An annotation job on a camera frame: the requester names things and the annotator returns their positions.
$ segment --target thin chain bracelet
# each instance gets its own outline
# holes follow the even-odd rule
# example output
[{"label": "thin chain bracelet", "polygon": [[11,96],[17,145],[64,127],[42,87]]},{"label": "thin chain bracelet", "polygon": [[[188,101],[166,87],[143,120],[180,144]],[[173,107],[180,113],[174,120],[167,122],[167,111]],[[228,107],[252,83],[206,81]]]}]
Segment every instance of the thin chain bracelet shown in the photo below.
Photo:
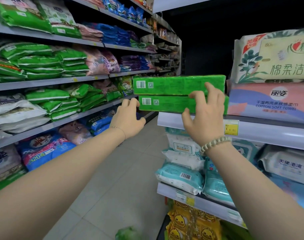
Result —
[{"label": "thin chain bracelet", "polygon": [[[120,130],[122,130],[120,127],[117,127],[117,126],[111,126],[110,128],[118,128]],[[126,140],[126,135],[125,135],[125,132],[122,130],[123,134],[124,134],[124,140]]]},{"label": "thin chain bracelet", "polygon": [[213,140],[213,141],[210,141],[209,143],[207,143],[207,144],[205,144],[204,146],[202,146],[201,147],[201,149],[200,149],[200,154],[203,156],[205,156],[206,154],[205,154],[205,152],[208,150],[208,149],[210,149],[210,148],[212,148],[212,147],[214,147],[214,146],[216,146],[216,145],[218,145],[218,144],[220,144],[220,143],[222,143],[222,142],[226,142],[226,141],[232,141],[232,137],[228,137],[228,136],[222,136],[222,137],[220,137],[220,138],[218,138],[218,139],[215,139],[215,140]]}]

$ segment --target green box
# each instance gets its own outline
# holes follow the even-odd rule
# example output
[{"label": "green box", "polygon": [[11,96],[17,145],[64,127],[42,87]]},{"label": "green box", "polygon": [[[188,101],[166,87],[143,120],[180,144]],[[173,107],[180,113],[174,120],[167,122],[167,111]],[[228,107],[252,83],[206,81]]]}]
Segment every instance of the green box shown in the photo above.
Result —
[{"label": "green box", "polygon": [[193,91],[204,91],[205,82],[210,82],[214,87],[225,90],[224,75],[210,76],[173,76],[173,77],[139,77],[133,78],[134,94],[148,95],[189,95]]},{"label": "green box", "polygon": [[[159,96],[140,95],[140,110],[183,113],[185,108],[189,108],[190,113],[195,114],[195,99],[188,96]],[[224,114],[227,114],[229,97],[225,96]]]}]

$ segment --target person's right arm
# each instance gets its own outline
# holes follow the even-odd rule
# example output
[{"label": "person's right arm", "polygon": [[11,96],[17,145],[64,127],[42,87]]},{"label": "person's right arm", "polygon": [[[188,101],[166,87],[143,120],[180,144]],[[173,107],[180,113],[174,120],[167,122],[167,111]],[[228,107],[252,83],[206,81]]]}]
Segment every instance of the person's right arm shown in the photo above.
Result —
[{"label": "person's right arm", "polygon": [[[182,114],[183,124],[192,139],[203,146],[224,135],[224,94],[206,83],[202,91],[190,94],[196,100],[196,115]],[[230,142],[206,151],[218,169],[233,202],[251,235],[256,240],[304,240],[304,209],[261,173]]]}]

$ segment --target aisle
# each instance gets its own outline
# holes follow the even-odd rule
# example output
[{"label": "aisle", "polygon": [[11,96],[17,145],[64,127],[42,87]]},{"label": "aisle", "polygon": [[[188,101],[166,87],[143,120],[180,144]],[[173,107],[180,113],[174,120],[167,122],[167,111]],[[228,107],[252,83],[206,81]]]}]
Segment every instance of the aisle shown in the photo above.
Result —
[{"label": "aisle", "polygon": [[156,193],[154,172],[164,162],[167,146],[157,117],[118,147],[44,240],[111,240],[118,229],[136,226],[155,240],[167,208]]}]

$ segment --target beaded bracelet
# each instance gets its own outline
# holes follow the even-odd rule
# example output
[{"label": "beaded bracelet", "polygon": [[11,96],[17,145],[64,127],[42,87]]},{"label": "beaded bracelet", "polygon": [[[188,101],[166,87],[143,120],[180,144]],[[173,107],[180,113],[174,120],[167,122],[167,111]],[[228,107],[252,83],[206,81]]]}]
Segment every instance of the beaded bracelet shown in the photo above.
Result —
[{"label": "beaded bracelet", "polygon": [[201,147],[200,154],[205,156],[206,155],[205,152],[208,149],[212,148],[213,146],[215,146],[217,144],[220,144],[220,143],[226,142],[226,141],[232,141],[232,137],[222,136],[218,139],[210,141],[208,144],[205,144],[204,146]]}]

